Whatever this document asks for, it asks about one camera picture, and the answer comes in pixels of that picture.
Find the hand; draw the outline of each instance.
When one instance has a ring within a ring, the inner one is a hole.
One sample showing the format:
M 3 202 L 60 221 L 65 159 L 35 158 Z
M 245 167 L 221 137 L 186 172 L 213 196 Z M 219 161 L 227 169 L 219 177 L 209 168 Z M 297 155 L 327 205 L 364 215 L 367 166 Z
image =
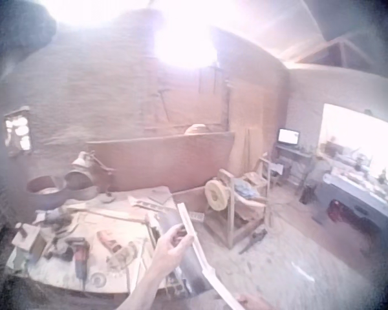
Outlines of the hand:
M 266 300 L 251 294 L 242 294 L 236 299 L 246 310 L 274 310 Z
M 193 241 L 194 237 L 187 234 L 183 224 L 172 226 L 156 243 L 150 271 L 161 279 L 165 278 L 180 265 Z

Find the wooden workbench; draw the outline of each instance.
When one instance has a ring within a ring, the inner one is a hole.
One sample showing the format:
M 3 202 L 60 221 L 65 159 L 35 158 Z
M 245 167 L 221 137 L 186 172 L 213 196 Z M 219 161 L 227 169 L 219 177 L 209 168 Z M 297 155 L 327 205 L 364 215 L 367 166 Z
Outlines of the wooden workbench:
M 101 209 L 105 209 L 107 214 L 130 216 L 132 218 L 144 219 L 145 215 L 149 212 L 145 209 L 130 206 L 127 197 L 133 196 L 135 198 L 150 201 L 148 196 L 154 191 L 160 191 L 163 193 L 169 192 L 167 187 L 156 187 L 155 189 L 140 189 L 129 192 L 116 192 L 115 201 L 112 203 L 101 203 L 98 197 L 93 200 L 77 203 L 77 201 L 68 201 L 69 207 L 85 207 L 87 211 L 100 212 Z M 165 207 L 176 209 L 175 203 L 169 193 L 169 199 L 164 203 Z M 144 250 L 144 263 L 141 266 L 138 280 L 140 280 L 144 273 L 144 265 L 147 267 L 151 264 L 151 257 L 153 253 L 153 247 L 149 241 L 149 235 L 147 227 L 141 223 L 128 222 L 123 220 L 117 220 L 114 218 L 108 218 L 101 215 L 97 215 L 89 212 L 78 212 L 74 215 L 74 219 L 71 225 L 77 227 L 73 232 L 66 236 L 68 237 L 85 237 L 90 243 L 90 252 L 88 260 L 88 280 L 86 283 L 86 291 L 93 293 L 129 293 L 131 283 L 136 273 L 136 265 L 138 260 L 134 260 L 127 268 L 126 271 L 113 272 L 108 269 L 106 264 L 107 257 L 110 256 L 109 251 L 100 243 L 96 233 L 98 231 L 108 229 L 112 231 L 116 241 L 121 245 L 127 245 L 128 242 L 133 241 L 136 244 L 137 249 L 140 248 L 144 238 L 147 239 Z M 42 229 L 43 237 L 49 242 L 53 238 L 53 234 L 50 229 Z M 7 261 L 7 267 L 15 269 L 14 260 L 16 257 L 16 249 L 13 250 Z M 62 289 L 70 289 L 81 291 L 81 282 L 76 278 L 74 261 L 64 262 L 58 258 L 51 258 L 46 260 L 41 257 L 35 264 L 27 263 L 27 273 L 25 276 L 41 282 L 42 284 L 59 287 Z M 92 275 L 95 273 L 102 273 L 106 276 L 106 284 L 103 287 L 95 286 L 92 281 Z M 166 283 L 163 281 L 160 288 L 165 288 Z

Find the plywood sheet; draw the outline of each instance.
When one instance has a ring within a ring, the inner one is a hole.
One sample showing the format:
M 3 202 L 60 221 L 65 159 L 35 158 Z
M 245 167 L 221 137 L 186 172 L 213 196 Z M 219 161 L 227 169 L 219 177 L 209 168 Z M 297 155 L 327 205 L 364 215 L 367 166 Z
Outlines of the plywood sheet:
M 203 186 L 228 163 L 234 133 L 88 142 L 89 150 L 116 169 L 114 188 L 130 191 L 165 185 L 171 192 Z

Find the wooden stand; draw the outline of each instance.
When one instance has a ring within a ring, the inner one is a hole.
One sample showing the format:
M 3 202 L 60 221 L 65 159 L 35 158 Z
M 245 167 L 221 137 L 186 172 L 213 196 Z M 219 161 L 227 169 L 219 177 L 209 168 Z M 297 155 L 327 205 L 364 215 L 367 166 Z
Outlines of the wooden stand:
M 228 171 L 220 169 L 217 179 L 230 189 L 228 206 L 219 212 L 208 207 L 204 224 L 225 246 L 231 249 L 264 222 L 266 208 L 262 202 L 246 200 L 239 196 L 234 191 L 235 178 Z

